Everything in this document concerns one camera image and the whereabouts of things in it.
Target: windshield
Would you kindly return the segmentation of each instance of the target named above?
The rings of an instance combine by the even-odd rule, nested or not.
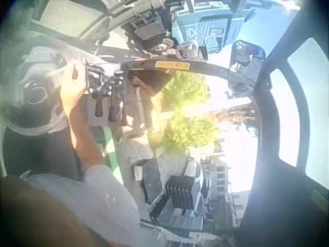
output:
[[[261,142],[252,91],[299,4],[248,0],[237,11],[227,1],[211,8],[206,1],[153,2],[31,0],[9,9],[0,34],[1,172],[21,178],[6,182],[8,201],[20,190],[30,195],[22,199],[27,210],[15,210],[45,219],[30,226],[17,219],[17,226],[55,224],[56,217],[44,218],[55,213],[38,206],[48,201],[76,226],[67,242],[58,237],[65,227],[49,237],[59,246],[73,246],[78,231],[80,243],[93,246],[235,246]],[[176,50],[190,40],[196,52]],[[180,60],[160,59],[168,54]],[[126,61],[137,63],[120,67]],[[202,73],[206,63],[226,76]],[[295,55],[289,64],[300,67]],[[279,70],[270,79],[279,156],[296,166],[297,104]],[[317,127],[326,128],[314,125],[311,142],[320,138]],[[306,173],[328,187],[321,169],[308,165]],[[26,237],[38,238],[38,231]]]

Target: rearview mirror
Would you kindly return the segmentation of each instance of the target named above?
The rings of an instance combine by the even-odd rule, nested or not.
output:
[[[265,57],[265,51],[260,46],[243,40],[233,43],[228,74],[229,97],[249,97],[252,94]]]

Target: hand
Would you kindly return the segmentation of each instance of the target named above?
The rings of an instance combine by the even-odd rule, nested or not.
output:
[[[86,90],[85,66],[77,60],[70,61],[65,66],[63,74],[60,95],[63,110],[68,115]]]

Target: sky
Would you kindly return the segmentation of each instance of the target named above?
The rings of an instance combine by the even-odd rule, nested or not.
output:
[[[268,56],[287,30],[296,11],[287,11],[283,7],[273,6],[270,10],[256,9],[256,12],[257,15],[243,25],[237,40],[262,46]],[[208,62],[228,68],[231,49],[232,44],[225,46],[219,54],[211,55]],[[218,81],[221,82],[220,84],[213,80],[208,83],[211,92],[214,92],[210,101],[212,104],[230,104],[226,102],[227,99],[218,97],[227,88],[227,82],[222,80]],[[242,103],[248,103],[249,99],[242,98],[241,100]],[[225,133],[223,150],[226,155],[226,163],[232,168],[229,170],[232,192],[250,190],[257,159],[258,139],[252,137],[243,126],[236,130],[228,123],[224,124],[225,128],[230,129]]]

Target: sticker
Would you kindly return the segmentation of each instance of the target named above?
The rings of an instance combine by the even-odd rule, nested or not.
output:
[[[156,68],[176,68],[176,69],[190,69],[190,63],[172,62],[172,61],[157,61]]]
[[[310,197],[312,201],[325,213],[328,213],[328,201],[316,190],[313,190]]]

